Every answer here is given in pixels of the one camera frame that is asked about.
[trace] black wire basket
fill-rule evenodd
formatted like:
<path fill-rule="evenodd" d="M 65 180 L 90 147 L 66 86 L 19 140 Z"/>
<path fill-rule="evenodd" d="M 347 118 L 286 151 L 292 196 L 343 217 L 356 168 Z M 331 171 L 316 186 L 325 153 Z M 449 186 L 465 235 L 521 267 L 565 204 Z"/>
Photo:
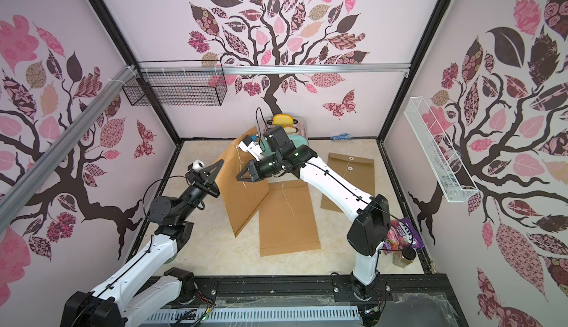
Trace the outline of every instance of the black wire basket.
<path fill-rule="evenodd" d="M 184 68 L 146 68 L 126 82 L 122 89 L 134 105 L 221 106 L 227 94 L 223 67 L 207 70 Z"/>

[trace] butterfly decal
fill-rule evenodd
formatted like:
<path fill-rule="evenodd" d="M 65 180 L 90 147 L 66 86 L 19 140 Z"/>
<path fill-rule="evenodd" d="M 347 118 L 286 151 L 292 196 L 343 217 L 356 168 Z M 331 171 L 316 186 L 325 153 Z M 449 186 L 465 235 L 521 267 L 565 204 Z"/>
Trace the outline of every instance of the butterfly decal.
<path fill-rule="evenodd" d="M 327 110 L 333 112 L 334 116 L 342 117 L 345 113 L 344 111 L 351 112 L 355 111 L 355 103 L 353 100 L 355 99 L 355 89 L 351 90 L 344 96 L 343 101 L 341 104 L 337 103 L 325 103 L 322 106 Z"/>
<path fill-rule="evenodd" d="M 150 142 L 154 141 L 156 135 L 152 134 L 152 131 L 146 130 L 146 126 L 144 126 L 140 120 L 136 120 L 136 125 L 138 127 L 138 133 L 140 137 L 142 137 L 142 143 L 136 147 L 134 158 L 142 157 L 144 154 L 151 155 L 153 152 Z"/>

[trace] pink wall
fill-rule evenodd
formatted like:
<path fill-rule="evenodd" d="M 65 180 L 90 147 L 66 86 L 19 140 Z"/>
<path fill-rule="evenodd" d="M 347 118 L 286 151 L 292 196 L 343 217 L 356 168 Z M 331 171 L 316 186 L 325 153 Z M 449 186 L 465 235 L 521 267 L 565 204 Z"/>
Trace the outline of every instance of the pink wall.
<path fill-rule="evenodd" d="M 0 5 L 5 193 L 124 61 L 86 0 Z M 121 93 L 0 233 L 3 324 L 59 325 L 69 296 L 122 265 L 143 215 L 137 201 L 172 152 L 151 108 L 131 107 Z"/>
<path fill-rule="evenodd" d="M 444 199 L 402 113 L 386 140 L 471 326 L 566 325 L 567 34 L 568 0 L 451 6 L 409 96 L 427 99 L 461 153 L 480 189 L 467 202 Z"/>

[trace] tile floor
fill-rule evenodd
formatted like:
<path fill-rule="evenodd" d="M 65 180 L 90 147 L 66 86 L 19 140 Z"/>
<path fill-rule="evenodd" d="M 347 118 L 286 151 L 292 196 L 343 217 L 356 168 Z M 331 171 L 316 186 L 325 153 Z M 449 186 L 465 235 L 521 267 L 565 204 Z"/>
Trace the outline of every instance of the tile floor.
<path fill-rule="evenodd" d="M 187 141 L 174 166 L 172 175 L 184 175 L 188 165 L 194 160 L 202 160 L 205 165 L 213 163 L 223 153 L 231 141 Z M 375 160 L 376 193 L 384 195 L 390 212 L 402 217 L 396 195 L 373 139 L 354 139 L 350 141 L 311 140 L 309 146 L 327 161 L 328 153 L 340 153 Z M 295 180 L 292 174 L 270 181 Z M 164 195 L 178 196 L 187 188 L 183 178 L 172 178 L 167 182 Z M 245 226 L 235 238 L 229 223 L 223 199 L 208 196 L 206 209 L 195 210 L 188 220 L 194 228 L 188 244 L 178 253 L 175 260 L 163 265 L 157 274 L 171 267 L 192 271 L 195 275 L 305 275 L 305 274 L 350 274 L 354 264 L 354 250 L 345 238 L 351 222 L 344 213 L 320 208 L 322 193 L 309 186 L 309 194 L 316 218 L 321 249 L 307 252 L 260 257 L 259 254 L 259 214 Z M 149 235 L 157 228 L 150 224 L 144 238 L 143 247 Z M 407 267 L 394 266 L 392 254 L 381 254 L 379 272 L 381 274 L 423 274 L 422 266 L 415 259 Z"/>

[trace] white wire basket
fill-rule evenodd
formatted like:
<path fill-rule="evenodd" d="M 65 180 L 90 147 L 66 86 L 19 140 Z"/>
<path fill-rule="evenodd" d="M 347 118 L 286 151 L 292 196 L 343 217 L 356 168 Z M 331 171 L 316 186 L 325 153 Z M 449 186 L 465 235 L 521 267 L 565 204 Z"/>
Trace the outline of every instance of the white wire basket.
<path fill-rule="evenodd" d="M 430 114 L 435 121 L 429 126 L 426 125 L 422 119 L 422 115 Z M 430 131 L 434 126 L 439 126 L 442 129 L 440 123 L 436 116 L 430 111 L 428 103 L 422 96 L 414 96 L 410 98 L 406 110 L 404 111 L 420 146 L 428 158 L 430 167 L 436 175 L 438 183 L 444 192 L 444 197 L 449 203 L 463 203 L 475 193 L 479 192 L 479 189 L 472 180 L 472 176 L 467 171 L 461 158 L 459 157 L 458 151 L 453 146 L 451 139 L 448 135 L 441 131 L 440 135 L 444 136 L 446 146 L 451 149 L 446 152 L 446 155 L 442 153 L 440 146 L 436 142 L 432 132 Z M 460 183 L 454 174 L 452 168 L 463 168 L 469 177 L 468 183 Z"/>

